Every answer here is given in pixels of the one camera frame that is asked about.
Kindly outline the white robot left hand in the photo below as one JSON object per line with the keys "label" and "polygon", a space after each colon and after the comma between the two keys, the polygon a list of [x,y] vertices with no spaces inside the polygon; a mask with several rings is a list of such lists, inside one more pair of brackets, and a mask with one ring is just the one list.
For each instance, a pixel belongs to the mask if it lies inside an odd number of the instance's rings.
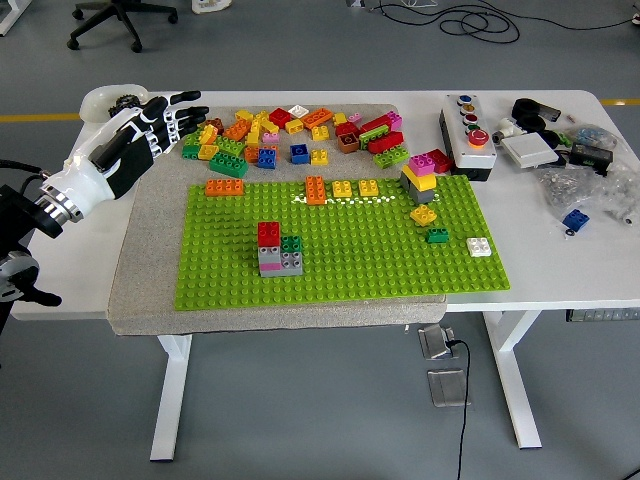
{"label": "white robot left hand", "polygon": [[185,91],[122,109],[44,181],[42,199],[77,221],[98,204],[122,197],[157,157],[204,122],[209,108],[194,103],[200,97],[198,90]]}

